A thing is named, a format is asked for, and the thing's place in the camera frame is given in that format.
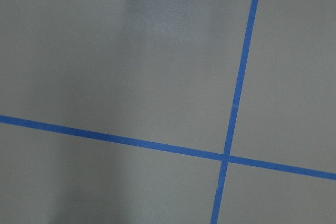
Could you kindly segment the blue tape grid lines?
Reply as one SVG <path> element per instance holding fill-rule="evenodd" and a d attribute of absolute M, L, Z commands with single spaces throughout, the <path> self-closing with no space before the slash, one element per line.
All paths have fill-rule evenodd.
<path fill-rule="evenodd" d="M 215 153 L 204 150 L 197 150 L 193 148 L 181 147 L 176 145 L 163 144 L 158 142 L 151 142 L 146 140 L 140 140 L 135 138 L 111 135 L 106 133 L 100 133 L 95 131 L 88 131 L 82 129 L 76 129 L 72 127 L 66 127 L 56 124 L 49 124 L 44 122 L 38 122 L 27 119 L 20 119 L 12 116 L 1 115 L 1 123 L 8 125 L 15 125 L 20 127 L 26 127 L 29 129 L 36 129 L 54 133 L 60 133 L 65 135 L 72 135 L 76 137 L 89 138 L 93 140 L 100 140 L 111 143 L 118 143 L 123 145 L 130 145 L 135 147 L 147 148 L 151 150 L 164 151 L 168 153 L 182 154 L 187 156 L 199 157 L 202 159 L 211 159 L 220 162 L 220 170 L 218 174 L 218 184 L 214 197 L 214 203 L 212 208 L 211 223 L 217 223 L 219 218 L 220 206 L 222 203 L 223 192 L 226 183 L 227 171 L 230 164 L 246 165 L 251 167 L 258 167 L 264 169 L 271 169 L 280 172 L 292 173 L 297 175 L 304 175 L 309 177 L 317 177 L 322 179 L 335 180 L 335 173 L 325 172 L 321 170 L 308 169 L 297 166 L 290 166 L 278 163 L 272 163 L 267 161 L 260 161 L 257 159 L 250 159 L 239 156 L 232 156 L 232 144 L 234 140 L 235 126 L 239 111 L 239 104 L 241 94 L 243 90 L 244 78 L 246 67 L 248 63 L 248 56 L 250 50 L 251 39 L 253 36 L 255 17 L 257 14 L 259 0 L 251 0 L 249 15 L 246 25 L 246 31 L 244 36 L 244 43 L 242 47 L 242 53 L 240 57 L 239 69 L 237 74 L 237 80 L 235 85 L 235 91 L 233 96 L 232 108 L 230 112 L 228 129 L 225 137 L 225 145 L 223 152 Z"/>

